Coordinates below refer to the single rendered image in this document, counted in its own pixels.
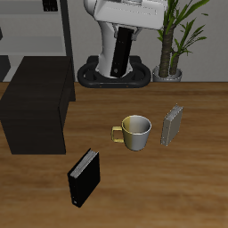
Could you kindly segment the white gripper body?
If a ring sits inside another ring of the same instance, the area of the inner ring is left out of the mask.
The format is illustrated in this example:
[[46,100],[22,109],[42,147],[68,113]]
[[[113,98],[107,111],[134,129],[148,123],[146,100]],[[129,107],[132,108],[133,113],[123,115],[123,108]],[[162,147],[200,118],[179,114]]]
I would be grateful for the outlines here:
[[143,29],[161,29],[166,0],[84,0],[84,7],[97,21]]

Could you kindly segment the grey book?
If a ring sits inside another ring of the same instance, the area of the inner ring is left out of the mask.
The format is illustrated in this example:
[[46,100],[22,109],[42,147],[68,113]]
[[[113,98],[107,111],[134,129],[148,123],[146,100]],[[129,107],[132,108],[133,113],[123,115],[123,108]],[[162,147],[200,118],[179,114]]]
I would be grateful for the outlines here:
[[177,104],[166,114],[163,120],[160,139],[162,145],[168,146],[179,132],[182,115],[183,107],[178,106]]

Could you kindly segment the green pot plant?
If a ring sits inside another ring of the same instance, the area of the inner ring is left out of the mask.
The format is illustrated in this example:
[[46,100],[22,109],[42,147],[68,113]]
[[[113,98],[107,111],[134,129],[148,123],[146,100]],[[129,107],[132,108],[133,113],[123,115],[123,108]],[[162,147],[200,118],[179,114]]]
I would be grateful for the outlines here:
[[194,43],[205,40],[201,37],[204,25],[198,27],[192,34],[191,28],[195,19],[187,22],[182,21],[190,16],[201,6],[207,4],[209,0],[199,0],[192,3],[193,0],[182,9],[178,9],[179,0],[166,0],[167,9],[164,13],[163,27],[159,30],[158,40],[162,43],[160,63],[152,71],[153,82],[180,82],[183,73],[177,68],[179,57],[191,51],[188,48]]

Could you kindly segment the yellow and white mug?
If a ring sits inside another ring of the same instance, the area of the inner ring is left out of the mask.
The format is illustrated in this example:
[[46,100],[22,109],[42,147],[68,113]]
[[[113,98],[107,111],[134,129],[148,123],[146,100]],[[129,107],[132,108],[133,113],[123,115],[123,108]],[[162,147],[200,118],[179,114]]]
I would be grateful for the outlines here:
[[[121,131],[123,138],[116,138],[115,131]],[[132,115],[124,118],[121,126],[111,128],[111,140],[114,143],[123,143],[131,151],[140,151],[145,147],[150,131],[151,122],[147,118]]]

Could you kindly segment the dark brown desk caddy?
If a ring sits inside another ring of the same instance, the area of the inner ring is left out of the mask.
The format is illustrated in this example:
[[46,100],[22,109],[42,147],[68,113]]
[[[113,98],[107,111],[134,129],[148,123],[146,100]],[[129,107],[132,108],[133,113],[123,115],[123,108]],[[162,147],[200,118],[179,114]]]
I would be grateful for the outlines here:
[[11,153],[64,154],[63,128],[75,100],[70,57],[24,57],[0,99],[0,122]]

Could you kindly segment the grey shelf with dark frame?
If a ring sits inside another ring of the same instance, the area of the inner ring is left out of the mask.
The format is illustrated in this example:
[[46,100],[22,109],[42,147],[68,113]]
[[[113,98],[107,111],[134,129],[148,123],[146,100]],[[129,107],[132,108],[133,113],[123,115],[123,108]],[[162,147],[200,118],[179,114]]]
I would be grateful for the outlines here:
[[42,0],[0,0],[0,82],[9,82],[25,56],[72,57],[68,0],[44,12]]

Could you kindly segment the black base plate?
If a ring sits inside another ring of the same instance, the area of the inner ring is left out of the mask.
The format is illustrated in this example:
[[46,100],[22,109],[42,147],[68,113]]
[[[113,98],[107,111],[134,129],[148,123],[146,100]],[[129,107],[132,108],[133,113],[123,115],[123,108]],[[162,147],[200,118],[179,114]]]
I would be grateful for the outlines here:
[[139,56],[130,56],[131,72],[120,78],[109,78],[102,76],[95,69],[99,57],[92,55],[87,59],[77,72],[78,82],[88,88],[140,88],[148,85],[151,81],[151,71],[142,64]]

